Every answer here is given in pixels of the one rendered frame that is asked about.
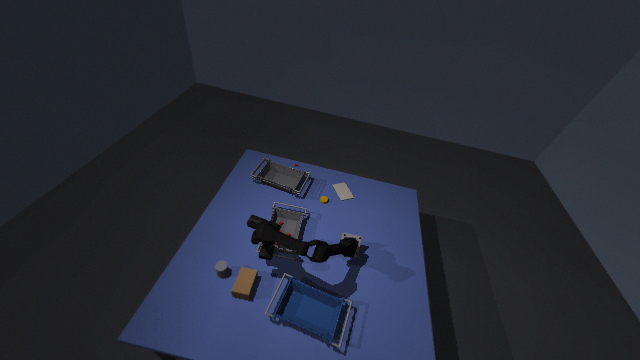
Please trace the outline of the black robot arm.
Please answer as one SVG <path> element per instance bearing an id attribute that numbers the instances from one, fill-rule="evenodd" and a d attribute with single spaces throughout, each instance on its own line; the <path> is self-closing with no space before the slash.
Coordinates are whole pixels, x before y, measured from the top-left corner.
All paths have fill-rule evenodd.
<path id="1" fill-rule="evenodd" d="M 286 235 L 279 230 L 281 225 L 273 221 L 267 221 L 255 215 L 251 215 L 247 221 L 247 226 L 256 229 L 252 234 L 252 243 L 258 244 L 265 241 L 274 241 L 291 250 L 298 252 L 301 256 L 308 257 L 312 262 L 322 263 L 328 260 L 330 256 L 342 254 L 344 257 L 354 257 L 359 241 L 356 238 L 344 237 L 339 244 L 329 245 L 327 242 L 321 240 L 312 240 L 309 242 L 300 241 L 289 235 Z M 312 257 L 307 255 L 308 249 L 314 246 L 315 250 Z"/>

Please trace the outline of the grey cylinder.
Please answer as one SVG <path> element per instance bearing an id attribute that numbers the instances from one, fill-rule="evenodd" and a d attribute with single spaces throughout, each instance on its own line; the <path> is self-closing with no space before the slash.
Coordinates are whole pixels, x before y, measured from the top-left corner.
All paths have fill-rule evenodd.
<path id="1" fill-rule="evenodd" d="M 215 265 L 215 268 L 216 268 L 217 275 L 220 278 L 226 277 L 229 273 L 228 264 L 224 260 L 218 261 Z"/>

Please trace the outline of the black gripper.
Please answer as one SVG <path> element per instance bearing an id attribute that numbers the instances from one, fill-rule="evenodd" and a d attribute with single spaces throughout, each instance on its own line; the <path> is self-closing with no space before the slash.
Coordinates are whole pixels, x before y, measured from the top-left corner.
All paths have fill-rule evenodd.
<path id="1" fill-rule="evenodd" d="M 268 242 L 265 241 L 265 244 L 263 244 L 262 248 L 260 249 L 259 258 L 272 260 L 274 249 L 275 249 L 274 244 L 275 244 L 274 241 L 268 241 Z"/>

